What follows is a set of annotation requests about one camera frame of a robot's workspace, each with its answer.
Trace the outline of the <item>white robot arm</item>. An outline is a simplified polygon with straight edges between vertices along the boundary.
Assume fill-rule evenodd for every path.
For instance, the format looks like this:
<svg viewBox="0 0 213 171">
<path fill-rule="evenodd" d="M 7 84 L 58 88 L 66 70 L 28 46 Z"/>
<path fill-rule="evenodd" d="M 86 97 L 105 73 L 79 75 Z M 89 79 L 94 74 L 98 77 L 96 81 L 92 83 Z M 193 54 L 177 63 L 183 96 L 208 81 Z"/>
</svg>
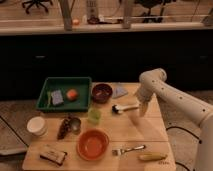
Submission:
<svg viewBox="0 0 213 171">
<path fill-rule="evenodd" d="M 213 171 L 213 105 L 168 85 L 166 79 L 162 68 L 141 73 L 136 97 L 148 104 L 156 94 L 186 114 L 201 129 L 193 171 Z"/>
</svg>

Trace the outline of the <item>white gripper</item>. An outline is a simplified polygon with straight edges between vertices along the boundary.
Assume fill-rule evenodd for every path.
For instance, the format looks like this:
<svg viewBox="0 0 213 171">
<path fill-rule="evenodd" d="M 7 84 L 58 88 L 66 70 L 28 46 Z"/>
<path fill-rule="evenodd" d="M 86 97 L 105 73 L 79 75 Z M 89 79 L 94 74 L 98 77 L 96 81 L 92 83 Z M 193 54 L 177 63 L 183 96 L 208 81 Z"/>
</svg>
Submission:
<svg viewBox="0 0 213 171">
<path fill-rule="evenodd" d="M 154 94 L 154 90 L 152 87 L 148 85 L 141 84 L 135 92 L 135 96 L 141 102 L 139 105 L 139 116 L 143 117 L 149 106 L 149 102 L 152 100 L 152 96 Z"/>
</svg>

